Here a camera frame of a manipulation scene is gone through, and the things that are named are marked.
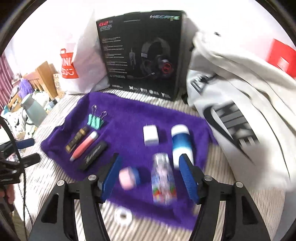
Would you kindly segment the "left hand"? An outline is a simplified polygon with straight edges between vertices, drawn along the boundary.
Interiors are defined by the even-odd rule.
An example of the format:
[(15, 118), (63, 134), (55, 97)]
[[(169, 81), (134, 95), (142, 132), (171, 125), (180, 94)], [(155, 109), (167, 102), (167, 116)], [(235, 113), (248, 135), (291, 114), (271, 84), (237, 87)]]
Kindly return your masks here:
[(15, 190), (12, 184), (1, 186), (1, 198), (5, 200), (10, 211), (14, 211)]

